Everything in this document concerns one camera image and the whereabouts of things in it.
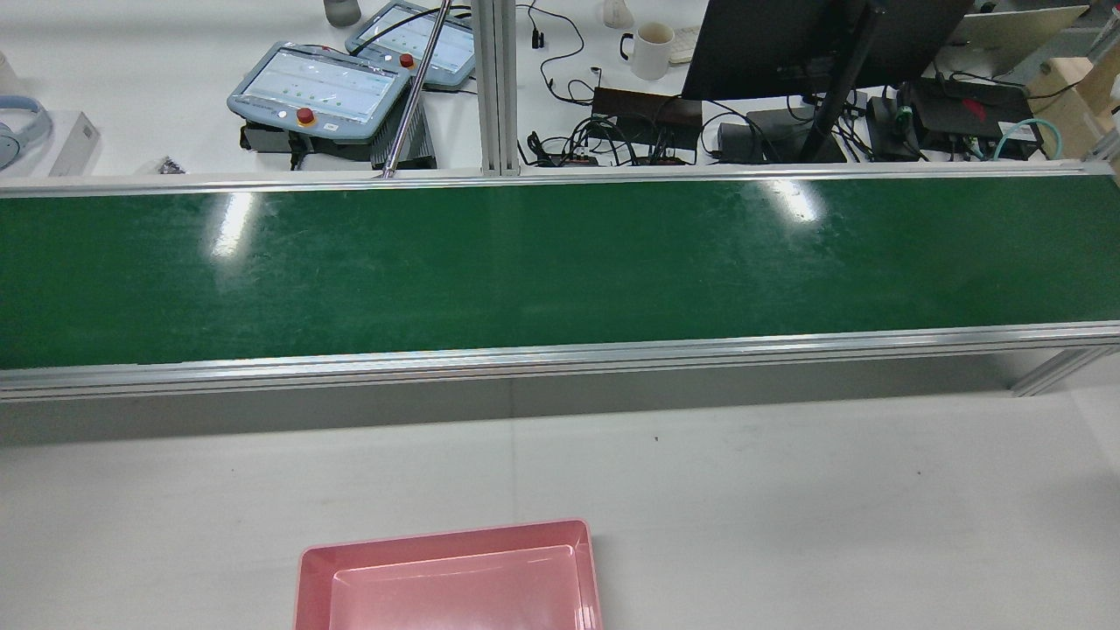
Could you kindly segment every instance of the blue cable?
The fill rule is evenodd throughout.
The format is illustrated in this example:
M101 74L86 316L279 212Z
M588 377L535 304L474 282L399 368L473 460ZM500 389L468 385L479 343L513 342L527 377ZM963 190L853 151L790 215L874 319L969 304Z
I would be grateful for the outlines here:
M1016 122L1015 124L1011 126L1010 129L1007 130L1007 133L1004 133L1004 137L999 139L999 143L996 145L996 152L992 154L991 156L992 161L999 159L999 155L1004 152L1004 145L1007 142L1008 138L1010 138L1011 133L1015 133L1023 127L1032 123L1048 127L1051 131L1054 132L1054 137L1057 139L1057 147L1054 149L1054 157L1051 159L1062 159L1062 132L1057 130L1057 127L1054 127L1054 123L1052 123L1048 120L1043 120L1040 118L1028 118L1027 120L1021 120L1019 122Z

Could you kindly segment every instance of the white mug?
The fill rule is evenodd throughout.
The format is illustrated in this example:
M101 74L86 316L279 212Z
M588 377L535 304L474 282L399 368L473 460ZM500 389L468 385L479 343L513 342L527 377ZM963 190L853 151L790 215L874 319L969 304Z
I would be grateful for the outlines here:
M638 78L656 81L669 72L669 47L673 44L673 29L661 22L645 22L633 33L623 35L618 40L618 54L631 62L631 70ZM627 39L634 40L634 52L627 55L623 45Z

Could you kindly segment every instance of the white box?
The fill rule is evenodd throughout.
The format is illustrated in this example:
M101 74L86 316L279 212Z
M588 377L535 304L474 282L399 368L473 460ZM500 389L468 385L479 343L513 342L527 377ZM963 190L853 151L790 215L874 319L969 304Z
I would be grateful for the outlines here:
M62 177L90 173L101 145L101 132L83 112L48 110L47 115L50 117L50 133L20 152L16 161L0 170L0 177ZM16 121L11 127L17 129L21 123L24 121Z

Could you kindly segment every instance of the gray pole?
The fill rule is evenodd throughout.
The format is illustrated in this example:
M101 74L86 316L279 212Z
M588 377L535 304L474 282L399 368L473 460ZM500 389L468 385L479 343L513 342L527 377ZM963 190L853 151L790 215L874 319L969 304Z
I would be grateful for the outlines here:
M404 104L404 114L401 117L400 127L396 128L396 137L393 138L393 146L389 149L385 167L381 172L382 179L390 179L393 175L396 175L396 163L401 158L401 149L404 148L404 140L409 137L409 127L412 126L412 117L416 114L417 106L420 105L420 95L423 93L423 80L428 74L428 66L431 64L432 54L436 52L436 41L439 40L439 34L444 29L444 21L447 20L447 13L450 9L451 0L442 0L439 6L439 12L436 13L436 25L431 29L431 36L428 37L428 46L423 50L423 59L420 61L420 68L417 70L417 75L412 77L412 89L409 91L409 100Z

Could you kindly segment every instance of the pink tray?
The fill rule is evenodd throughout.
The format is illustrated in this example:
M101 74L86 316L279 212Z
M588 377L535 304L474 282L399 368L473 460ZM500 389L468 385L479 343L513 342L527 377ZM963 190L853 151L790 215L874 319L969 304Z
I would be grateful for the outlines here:
M582 520L304 552L295 630L601 630Z

